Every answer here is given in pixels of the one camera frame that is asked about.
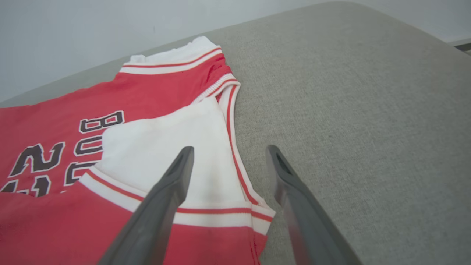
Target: red stripe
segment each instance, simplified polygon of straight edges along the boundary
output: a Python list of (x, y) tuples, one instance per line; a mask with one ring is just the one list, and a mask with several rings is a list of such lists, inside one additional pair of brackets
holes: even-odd
[(215, 48), (214, 50), (212, 51), (209, 51), (203, 55), (201, 55), (198, 59), (195, 59), (191, 62), (186, 62), (186, 63), (181, 63), (181, 64), (170, 64), (170, 65), (155, 65), (155, 66), (140, 66), (140, 65), (123, 65), (122, 67), (138, 67), (138, 68), (159, 68), (159, 67), (172, 67), (172, 66), (185, 66), (185, 65), (189, 65), (189, 64), (192, 64), (198, 60), (200, 60), (201, 58), (205, 57), (206, 55), (214, 52), (214, 51), (217, 51), (217, 50), (220, 50), (221, 48)]
[(108, 187), (108, 188), (110, 188), (110, 189), (112, 189), (112, 190), (114, 190), (114, 191), (117, 191), (117, 192), (119, 192), (119, 193), (122, 193), (123, 195), (126, 195), (126, 196), (128, 196), (128, 197), (131, 197), (131, 198), (136, 199), (136, 200), (139, 200), (139, 201), (143, 201), (143, 200), (144, 200), (144, 198), (141, 197), (141, 196), (139, 196), (139, 195), (136, 195), (136, 194), (131, 193), (131, 192), (129, 192), (129, 191), (123, 190), (123, 189), (121, 189), (121, 188), (118, 188), (118, 187), (116, 187), (116, 186), (114, 186), (114, 185), (112, 185), (112, 184), (110, 184), (110, 183), (104, 181), (103, 179), (101, 179), (100, 177), (98, 177), (97, 175), (95, 175), (95, 174), (94, 174), (91, 170), (89, 170), (89, 169), (87, 169), (86, 173), (87, 173), (88, 175), (90, 175), (90, 177), (91, 177), (92, 179), (98, 181), (99, 183), (105, 185), (106, 187)]
[(216, 88), (213, 92), (211, 92), (211, 94), (209, 94), (208, 97), (210, 97), (212, 94), (216, 93), (225, 83), (227, 83), (229, 81), (236, 81), (237, 82), (237, 79), (232, 78), (232, 79), (225, 80), (224, 82), (222, 82), (222, 84), (220, 86), (218, 86), (218, 88)]
[(234, 95), (234, 92), (236, 91), (236, 85), (234, 85), (232, 87), (232, 90), (231, 90), (231, 93), (229, 95), (229, 104), (227, 105), (227, 117), (226, 117), (226, 120), (227, 120), (227, 132), (229, 134), (229, 142), (231, 144), (231, 149), (232, 149), (232, 157), (234, 159), (234, 163), (235, 163), (235, 169), (237, 170), (237, 176), (239, 177), (239, 181), (240, 183), (242, 184), (242, 188), (244, 189), (244, 192), (245, 194), (247, 195), (247, 198), (249, 199), (249, 201), (255, 205), (258, 205), (259, 203), (257, 202), (256, 199), (254, 199), (250, 194), (249, 194), (249, 190), (247, 188), (247, 184), (245, 184), (245, 181), (244, 181), (244, 178), (242, 177), (242, 172), (240, 171), (239, 169), (239, 164), (237, 163), (237, 160), (236, 160), (236, 155), (234, 153), (234, 148), (232, 148), (232, 137), (231, 137), (231, 102), (232, 102), (232, 96)]
[(178, 208), (177, 213), (183, 214), (201, 214), (201, 215), (223, 215), (223, 214), (251, 214), (253, 217), (269, 221), (273, 220), (273, 217), (264, 215), (249, 208), (228, 208), (228, 209), (188, 209)]

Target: gray tabletop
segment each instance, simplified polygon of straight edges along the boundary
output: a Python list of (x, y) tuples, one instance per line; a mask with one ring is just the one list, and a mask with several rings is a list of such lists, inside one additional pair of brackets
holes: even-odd
[[(204, 35), (222, 46), (242, 83), (237, 146), (254, 189), (278, 212), (263, 264), (294, 264), (267, 176), (268, 144), (281, 149), (365, 264), (471, 263), (471, 57), (342, 2)], [(109, 81), (128, 58), (0, 107)]]

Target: white background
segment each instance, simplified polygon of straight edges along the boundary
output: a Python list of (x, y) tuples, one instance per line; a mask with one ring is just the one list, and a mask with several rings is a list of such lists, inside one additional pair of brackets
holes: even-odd
[[(0, 101), (162, 44), (322, 0), (1, 0)], [(355, 0), (471, 42), (471, 0)]]

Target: red fabric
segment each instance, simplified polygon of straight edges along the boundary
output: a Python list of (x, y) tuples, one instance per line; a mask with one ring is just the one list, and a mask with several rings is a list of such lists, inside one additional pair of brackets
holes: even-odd
[[(34, 198), (0, 193), (3, 264), (96, 264), (131, 216), (76, 182)], [(259, 264), (267, 237), (249, 227), (174, 224), (164, 264)]]
[[(74, 178), (67, 178), (66, 172), (72, 163), (80, 165), (101, 159), (100, 151), (81, 156), (74, 153), (77, 143), (84, 139), (82, 149), (99, 147), (101, 142), (96, 137), (105, 129), (82, 133), (82, 120), (104, 117), (116, 111), (122, 111), (124, 122), (160, 117), (189, 105), (228, 73), (231, 71), (225, 63), (224, 55), (218, 54), (187, 71), (162, 75), (118, 73), (111, 82), (78, 90), (60, 98), (32, 106), (0, 109), (0, 123), (3, 126), (0, 131), (0, 190), (27, 190), (24, 192), (31, 196), (66, 190), (83, 174), (83, 168), (78, 168), (74, 172)], [(116, 118), (111, 117), (109, 122), (116, 121)], [(99, 123), (90, 123), (89, 127), (97, 125)], [(27, 166), (23, 172), (10, 176), (20, 154), (28, 147), (36, 146), (36, 151), (39, 150), (38, 144), (43, 149), (44, 161), (53, 157), (54, 146), (58, 149), (63, 146), (60, 163), (45, 171), (32, 172), (33, 163), (27, 158), (24, 163)], [(49, 177), (49, 190), (45, 188), (45, 184), (37, 185), (40, 190), (34, 187), (35, 177), (42, 175)], [(18, 182), (11, 183), (9, 188), (5, 187), (8, 182), (15, 180)]]

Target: gray fabric surface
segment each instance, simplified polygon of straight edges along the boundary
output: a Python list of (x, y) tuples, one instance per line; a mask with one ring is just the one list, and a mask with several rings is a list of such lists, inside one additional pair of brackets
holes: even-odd
[[(364, 264), (471, 263), (471, 57), (341, 2), (205, 35), (242, 83), (237, 146), (254, 189), (278, 212), (263, 264), (294, 264), (267, 176), (268, 144), (281, 149)], [(127, 59), (0, 106), (111, 80)]]

